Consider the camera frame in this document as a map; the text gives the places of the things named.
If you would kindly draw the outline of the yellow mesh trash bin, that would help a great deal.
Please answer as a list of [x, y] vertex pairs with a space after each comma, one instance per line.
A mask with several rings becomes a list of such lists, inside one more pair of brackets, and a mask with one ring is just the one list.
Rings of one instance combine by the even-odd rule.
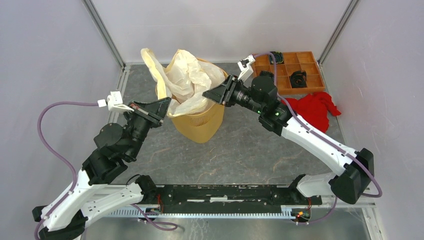
[[224, 106], [208, 102], [205, 111], [172, 117], [175, 128], [189, 140], [203, 144], [209, 141], [223, 122]]

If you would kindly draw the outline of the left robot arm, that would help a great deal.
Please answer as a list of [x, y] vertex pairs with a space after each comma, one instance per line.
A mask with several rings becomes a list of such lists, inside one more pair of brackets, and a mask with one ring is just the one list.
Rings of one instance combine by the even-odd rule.
[[152, 128], [160, 127], [171, 103], [170, 97], [149, 103], [132, 101], [124, 104], [118, 91], [97, 102], [110, 112], [123, 114], [125, 125], [108, 123], [94, 138], [95, 150], [80, 170], [71, 168], [71, 184], [50, 204], [32, 210], [37, 222], [37, 240], [73, 240], [87, 227], [122, 207], [140, 202], [151, 204], [158, 198], [157, 187], [147, 175], [103, 198], [92, 200], [134, 162]]

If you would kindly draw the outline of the cream translucent plastic trash bag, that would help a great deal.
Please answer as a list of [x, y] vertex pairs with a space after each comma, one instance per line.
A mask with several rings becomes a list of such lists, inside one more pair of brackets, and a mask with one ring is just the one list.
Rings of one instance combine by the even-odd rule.
[[148, 48], [141, 49], [140, 55], [156, 82], [157, 98], [172, 98], [167, 110], [170, 118], [204, 112], [212, 101], [203, 97], [203, 92], [226, 79], [221, 68], [201, 61], [187, 50], [177, 50], [166, 67]]

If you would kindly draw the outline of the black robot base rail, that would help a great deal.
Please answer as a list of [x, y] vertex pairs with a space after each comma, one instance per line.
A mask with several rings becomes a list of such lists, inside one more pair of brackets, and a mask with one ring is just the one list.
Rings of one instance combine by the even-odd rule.
[[141, 205], [162, 214], [281, 214], [282, 208], [308, 208], [322, 204], [321, 197], [305, 197], [293, 184], [165, 184], [155, 185], [148, 175], [135, 175], [144, 195]]

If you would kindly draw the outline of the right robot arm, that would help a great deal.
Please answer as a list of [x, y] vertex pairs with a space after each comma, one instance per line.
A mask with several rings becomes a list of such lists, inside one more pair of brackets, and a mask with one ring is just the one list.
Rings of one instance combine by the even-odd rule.
[[374, 179], [374, 155], [366, 148], [357, 151], [313, 127], [278, 99], [274, 75], [262, 71], [251, 86], [235, 75], [203, 92], [203, 97], [231, 107], [239, 105], [258, 114], [268, 131], [290, 140], [313, 154], [332, 171], [328, 174], [299, 175], [291, 184], [289, 199], [302, 204], [318, 195], [334, 195], [347, 204], [356, 204]]

